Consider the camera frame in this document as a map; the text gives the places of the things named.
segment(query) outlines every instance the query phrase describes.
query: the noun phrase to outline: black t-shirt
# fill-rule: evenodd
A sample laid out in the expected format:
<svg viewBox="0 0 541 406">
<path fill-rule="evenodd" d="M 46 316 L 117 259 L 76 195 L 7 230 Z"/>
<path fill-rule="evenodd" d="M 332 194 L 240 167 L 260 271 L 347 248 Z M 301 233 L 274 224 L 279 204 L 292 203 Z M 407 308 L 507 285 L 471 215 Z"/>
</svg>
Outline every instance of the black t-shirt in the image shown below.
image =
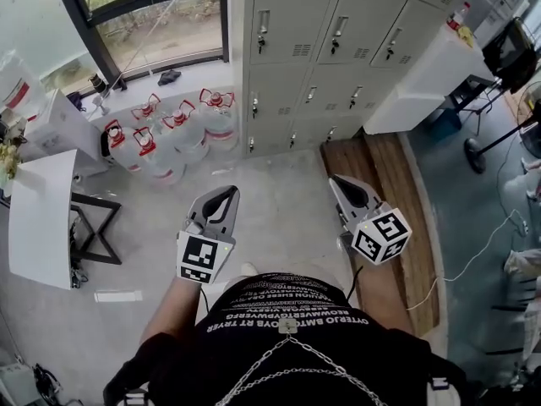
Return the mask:
<svg viewBox="0 0 541 406">
<path fill-rule="evenodd" d="M 295 319 L 300 342 L 321 352 L 362 381 L 382 402 L 426 404 L 429 345 L 387 330 L 351 308 L 343 292 L 313 278 L 285 273 L 250 277 L 228 289 L 185 343 L 159 334 L 147 340 L 107 386 L 106 405 L 149 381 L 157 406 L 215 404 L 263 354 L 286 338 L 280 319 Z M 305 348 L 287 343 L 244 383 L 290 369 L 336 371 Z M 296 372 L 271 378 L 235 396 L 230 404 L 374 404 L 347 378 Z"/>
</svg>

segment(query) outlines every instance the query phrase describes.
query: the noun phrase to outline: window frame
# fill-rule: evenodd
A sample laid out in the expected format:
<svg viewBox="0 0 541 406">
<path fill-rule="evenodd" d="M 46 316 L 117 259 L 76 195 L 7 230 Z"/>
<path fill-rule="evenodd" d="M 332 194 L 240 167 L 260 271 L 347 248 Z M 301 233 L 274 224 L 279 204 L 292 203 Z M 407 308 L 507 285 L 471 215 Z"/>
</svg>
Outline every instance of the window frame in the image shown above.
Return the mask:
<svg viewBox="0 0 541 406">
<path fill-rule="evenodd" d="M 103 73 L 109 85 L 112 85 L 119 77 L 115 89 L 127 89 L 126 82 L 144 77 L 150 72 L 158 73 L 168 69 L 179 68 L 190 64 L 208 62 L 211 60 L 223 60 L 229 62 L 229 34 L 227 25 L 227 0 L 220 0 L 220 19 L 221 19 L 221 49 L 207 50 L 190 54 L 188 56 L 179 56 L 170 58 L 161 62 L 151 63 L 136 69 L 130 69 L 122 73 L 121 69 L 115 64 L 111 53 L 107 49 L 104 41 L 101 39 L 97 26 L 111 19 L 124 14 L 129 14 L 134 10 L 146 8 L 152 4 L 169 2 L 171 0 L 115 0 L 106 3 L 99 8 L 89 10 L 85 0 L 62 0 L 68 15 L 74 23 L 75 29 L 89 54 L 96 62 L 97 67 Z M 93 89 L 83 89 L 81 92 L 85 96 L 91 94 Z"/>
</svg>

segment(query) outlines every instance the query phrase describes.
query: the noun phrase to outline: white cable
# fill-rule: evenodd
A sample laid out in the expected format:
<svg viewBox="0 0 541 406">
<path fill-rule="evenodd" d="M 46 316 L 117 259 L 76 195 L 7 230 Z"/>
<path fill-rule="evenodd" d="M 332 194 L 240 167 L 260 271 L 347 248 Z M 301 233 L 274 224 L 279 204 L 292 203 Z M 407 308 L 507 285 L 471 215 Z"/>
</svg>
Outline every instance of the white cable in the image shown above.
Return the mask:
<svg viewBox="0 0 541 406">
<path fill-rule="evenodd" d="M 171 10 L 172 8 L 172 5 L 175 4 L 177 2 L 177 0 L 172 0 L 168 5 L 167 7 L 165 8 L 165 10 L 161 13 L 160 15 L 160 18 L 158 18 L 158 20 L 156 21 L 156 23 L 152 26 L 152 28 L 150 29 L 150 31 L 146 34 L 146 36 L 143 38 L 143 41 L 141 41 L 139 47 L 137 48 L 137 50 L 135 51 L 135 54 L 132 56 L 132 58 L 129 59 L 129 62 L 128 64 L 126 65 L 126 67 L 124 68 L 124 71 L 122 71 L 120 73 L 120 75 L 118 76 L 118 78 L 115 80 L 114 83 L 112 83 L 112 85 L 109 87 L 109 90 L 107 91 L 107 93 L 102 97 L 101 99 L 101 102 L 100 102 L 100 105 L 96 107 L 96 109 L 92 112 L 92 114 L 88 117 L 88 120 L 91 120 L 92 119 L 92 116 L 94 116 L 94 113 L 98 110 L 98 108 L 100 108 L 100 106 L 103 104 L 103 102 L 109 97 L 109 94 L 111 93 L 113 87 L 115 85 L 117 85 L 117 82 L 122 78 L 122 75 L 124 72 L 126 72 L 126 70 L 129 68 L 129 65 L 132 64 L 132 62 L 135 60 L 135 58 L 139 55 L 140 51 L 143 49 L 143 47 L 145 46 L 146 44 L 146 41 L 147 39 L 150 37 L 150 35 L 152 35 L 152 33 L 154 33 L 154 30 L 156 29 L 156 27 L 161 23 L 161 20 L 163 19 L 163 17 L 165 17 L 169 11 Z"/>
<path fill-rule="evenodd" d="M 520 214 L 520 212 L 517 210 L 517 209 L 513 209 L 513 211 L 509 214 L 509 216 L 501 223 L 501 225 L 497 228 L 495 228 L 494 232 L 492 232 L 492 234 L 490 235 L 490 238 L 489 238 L 489 241 L 487 242 L 487 244 L 483 247 L 482 250 L 480 250 L 474 257 L 472 257 L 470 259 L 470 261 L 464 266 L 464 269 L 462 269 L 462 272 L 459 273 L 456 277 L 454 278 L 442 278 L 442 277 L 436 277 L 436 279 L 434 280 L 434 282 L 432 283 L 432 287 L 430 288 L 429 290 L 429 293 L 426 295 L 426 298 L 424 298 L 421 302 L 419 302 L 418 304 L 414 305 L 413 307 L 410 307 L 410 308 L 406 308 L 407 311 L 411 311 L 411 310 L 415 310 L 417 307 L 419 307 L 420 305 L 424 304 L 430 297 L 430 295 L 432 294 L 432 292 L 434 291 L 434 287 L 436 285 L 436 283 L 438 282 L 438 280 L 443 280 L 445 282 L 448 282 L 448 283 L 452 283 L 454 281 L 456 281 L 458 278 L 460 278 L 464 272 L 466 272 L 466 270 L 469 268 L 469 266 L 472 264 L 472 262 L 477 259 L 481 254 L 483 254 L 483 252 L 490 246 L 490 243 L 492 242 L 492 238 L 494 237 L 494 235 L 496 234 L 496 232 L 498 230 L 500 230 L 501 228 L 503 228 L 505 226 L 505 224 L 511 219 L 511 217 L 513 216 L 513 214 L 516 213 L 518 214 L 518 216 L 520 218 L 522 218 L 522 215 Z"/>
</svg>

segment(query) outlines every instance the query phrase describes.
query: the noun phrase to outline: window sill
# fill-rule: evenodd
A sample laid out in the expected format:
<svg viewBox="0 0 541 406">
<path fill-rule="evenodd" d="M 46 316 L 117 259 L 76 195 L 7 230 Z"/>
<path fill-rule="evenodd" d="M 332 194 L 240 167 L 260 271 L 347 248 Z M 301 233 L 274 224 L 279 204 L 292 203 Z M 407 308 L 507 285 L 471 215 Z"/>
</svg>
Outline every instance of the window sill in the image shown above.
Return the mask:
<svg viewBox="0 0 541 406">
<path fill-rule="evenodd" d="M 222 61 L 198 63 L 175 70 L 180 71 L 182 75 L 169 85 L 159 86 L 157 82 L 161 74 L 153 74 L 128 82 L 128 89 L 125 91 L 112 91 L 103 104 L 109 108 L 106 116 L 102 116 L 101 110 L 96 110 L 96 106 L 92 103 L 97 94 L 87 96 L 83 99 L 83 107 L 87 110 L 83 114 L 100 131 L 115 119 L 121 126 L 139 126 L 131 110 L 148 101 L 152 93 L 155 93 L 166 107 L 178 107 L 184 99 L 197 106 L 201 89 L 217 90 L 222 93 L 232 91 L 232 65 L 229 63 Z"/>
</svg>

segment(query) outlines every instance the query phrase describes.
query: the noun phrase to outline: metal chain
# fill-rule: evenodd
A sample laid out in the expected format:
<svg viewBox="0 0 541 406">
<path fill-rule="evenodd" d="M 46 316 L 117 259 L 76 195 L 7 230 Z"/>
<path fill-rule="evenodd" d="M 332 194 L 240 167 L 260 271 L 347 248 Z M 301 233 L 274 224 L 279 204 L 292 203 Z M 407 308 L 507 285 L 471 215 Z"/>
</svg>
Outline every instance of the metal chain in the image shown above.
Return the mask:
<svg viewBox="0 0 541 406">
<path fill-rule="evenodd" d="M 260 379 L 248 383 L 246 386 L 243 387 L 243 384 L 247 381 L 247 379 L 254 373 L 254 371 L 267 359 L 269 358 L 276 350 L 281 348 L 284 344 L 291 342 L 298 344 L 300 347 L 302 347 L 304 350 L 307 350 L 308 352 L 311 352 L 312 354 L 315 354 L 324 362 L 326 362 L 328 365 L 334 367 L 336 371 L 330 371 L 330 370 L 322 370 L 322 369 L 290 369 L 290 370 L 284 370 L 284 371 L 278 371 L 277 373 L 274 373 L 272 375 L 268 375 L 265 377 L 261 377 Z M 272 349 L 267 350 L 263 356 L 257 360 L 250 368 L 249 370 L 244 374 L 243 377 L 240 378 L 240 380 L 235 384 L 235 386 L 232 388 L 232 390 L 226 394 L 226 396 L 219 401 L 216 406 L 225 406 L 231 402 L 232 398 L 236 395 L 240 394 L 241 392 L 248 391 L 250 388 L 255 387 L 256 385 L 259 385 L 260 383 L 269 381 L 271 379 L 275 379 L 280 376 L 289 375 L 292 373 L 319 373 L 319 374 L 327 374 L 330 376 L 338 376 L 338 377 L 344 377 L 345 379 L 348 379 L 355 387 L 359 388 L 361 391 L 368 394 L 370 399 L 376 404 L 377 406 L 387 406 L 386 403 L 382 402 L 380 398 L 375 394 L 374 392 L 370 391 L 364 383 L 362 383 L 359 379 L 356 377 L 353 377 L 349 375 L 343 367 L 336 365 L 334 361 L 326 356 L 325 354 L 322 354 L 320 351 L 315 350 L 312 346 L 306 343 L 299 342 L 296 338 L 292 337 L 290 334 L 287 334 L 286 339 L 280 341 L 277 343 Z"/>
</svg>

